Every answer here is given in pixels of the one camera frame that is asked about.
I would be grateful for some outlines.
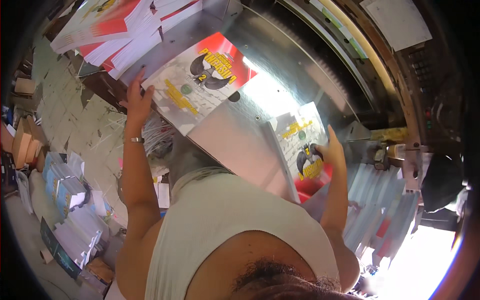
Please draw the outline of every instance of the finger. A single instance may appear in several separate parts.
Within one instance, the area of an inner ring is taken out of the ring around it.
[[[119,104],[120,104],[120,106],[128,108],[128,102],[127,101],[120,101]]]
[[[154,91],[155,91],[155,87],[153,85],[149,86],[147,88],[147,90],[145,91],[145,95],[144,95],[142,101],[151,102]]]
[[[328,147],[322,146],[322,145],[315,145],[315,150],[320,152],[322,155],[327,153]]]
[[[330,134],[330,141],[338,141],[335,135],[335,131],[333,131],[332,126],[328,125],[328,133]]]
[[[128,95],[134,96],[140,93],[140,81],[142,81],[144,75],[145,67],[142,67],[140,72],[138,72],[137,76],[135,76],[135,79],[130,83],[127,89]]]

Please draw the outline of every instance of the eagle illustration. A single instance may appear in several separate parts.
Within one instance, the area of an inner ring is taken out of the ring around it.
[[[317,144],[305,144],[301,151],[297,155],[297,169],[299,170],[300,174],[303,176],[303,165],[308,160],[310,164],[313,164],[313,156],[318,155],[320,159],[323,160],[324,156],[315,149]]]
[[[190,65],[190,72],[193,75],[195,81],[200,84],[200,86],[205,86],[210,90],[218,90],[230,81],[230,78],[220,79],[215,78],[213,76],[213,72],[215,71],[215,67],[210,65],[210,68],[205,70],[204,67],[204,58],[206,54],[203,54],[192,61]]]

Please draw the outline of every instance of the hand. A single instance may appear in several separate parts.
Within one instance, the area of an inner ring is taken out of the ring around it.
[[[155,89],[153,85],[149,86],[142,97],[140,94],[140,83],[144,74],[145,68],[142,68],[128,87],[128,102],[120,101],[119,103],[127,108],[127,126],[141,128],[150,115],[150,106],[152,105],[152,96]]]
[[[330,142],[327,146],[316,145],[315,149],[322,153],[324,162],[333,167],[346,167],[345,155],[343,154],[343,146],[336,138],[332,126],[328,125],[328,133],[330,134]]]

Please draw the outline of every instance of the shoulder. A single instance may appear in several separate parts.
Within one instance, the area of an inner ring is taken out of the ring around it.
[[[345,246],[342,233],[324,228],[335,255],[342,292],[347,292],[355,286],[360,277],[360,266],[355,254]]]

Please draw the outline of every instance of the metal plate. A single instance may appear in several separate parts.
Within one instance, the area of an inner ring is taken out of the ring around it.
[[[346,99],[321,87],[328,76],[307,52],[276,26],[231,1],[223,21],[199,12],[165,33],[165,40],[141,58],[121,79],[127,83],[142,64],[149,76],[164,63],[206,36],[220,31],[248,58],[258,74],[226,100],[188,137],[235,174],[262,189],[291,200],[286,173],[263,131],[264,123],[314,101],[324,126],[335,130],[358,120]]]

